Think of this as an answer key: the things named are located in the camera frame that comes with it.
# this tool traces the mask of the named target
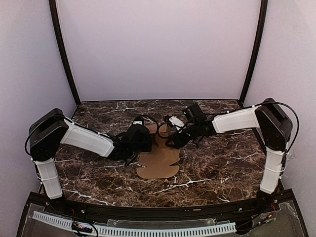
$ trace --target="white wall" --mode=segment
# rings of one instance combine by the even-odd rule
[[[0,1],[0,236],[16,235],[23,206],[39,183],[24,152],[30,125],[75,103],[59,56],[48,1]]]
[[[316,1],[269,1],[261,48],[246,105],[266,97],[292,106],[301,130],[295,160],[283,177],[316,236]]]
[[[237,99],[260,0],[58,1],[83,101]]]

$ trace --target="black pole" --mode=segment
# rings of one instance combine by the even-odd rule
[[[248,92],[248,89],[250,86],[252,74],[253,74],[253,71],[255,69],[257,56],[258,56],[258,52],[259,52],[259,48],[260,48],[260,42],[261,42],[262,33],[263,33],[263,27],[264,27],[265,19],[266,19],[267,7],[268,7],[268,0],[261,0],[256,38],[255,38],[255,42],[253,44],[253,49],[252,49],[252,54],[251,54],[251,58],[250,58],[250,62],[249,62],[249,67],[248,67],[246,79],[245,79],[245,82],[243,84],[243,88],[242,88],[241,95],[239,98],[240,104],[243,104],[245,102],[246,95],[247,95],[247,92]]]
[[[51,19],[53,21],[54,31],[55,31],[55,35],[56,35],[56,40],[57,40],[57,44],[58,44],[58,48],[59,48],[59,53],[60,53],[60,57],[61,57],[61,60],[63,62],[63,65],[64,65],[64,70],[66,73],[68,84],[69,84],[70,90],[73,94],[75,103],[77,106],[79,106],[81,104],[81,101],[79,98],[79,94],[78,94],[78,91],[77,91],[77,88],[75,85],[73,75],[72,75],[71,70],[70,70],[70,66],[69,66],[69,62],[68,62],[68,58],[67,58],[67,54],[66,54],[66,50],[65,50],[65,45],[64,45],[64,41],[63,41],[63,36],[61,34],[58,13],[57,13],[56,0],[49,0],[49,7],[50,7]]]

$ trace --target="marble table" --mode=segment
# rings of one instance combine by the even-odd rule
[[[74,121],[112,135],[126,131],[139,114],[162,122],[165,115],[185,120],[182,110],[197,102],[206,113],[238,108],[235,100],[148,100],[83,102]],[[124,167],[82,150],[61,145],[56,155],[67,199],[129,207],[210,205],[253,198],[263,175],[265,156],[251,129],[205,138],[199,148],[180,151],[180,171],[172,178],[145,180],[137,162]]]

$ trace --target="white perforated strip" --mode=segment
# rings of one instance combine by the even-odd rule
[[[34,211],[33,219],[58,227],[63,230],[72,231],[72,220],[51,216],[37,211]],[[80,224],[91,228],[89,224]],[[235,223],[173,230],[142,230],[107,227],[101,225],[94,226],[98,230],[100,237],[207,237],[236,232]],[[93,230],[90,235],[95,236],[95,231]]]

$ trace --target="cardboard box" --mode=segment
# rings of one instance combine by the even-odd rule
[[[156,125],[146,126],[150,133],[156,132]],[[160,128],[161,136],[168,136],[167,124]],[[180,151],[177,149],[168,148],[165,143],[167,139],[162,139],[155,136],[152,146],[152,152],[141,153],[139,163],[146,168],[138,168],[137,174],[144,179],[166,179],[174,176],[179,172],[180,167],[173,165],[180,160]]]

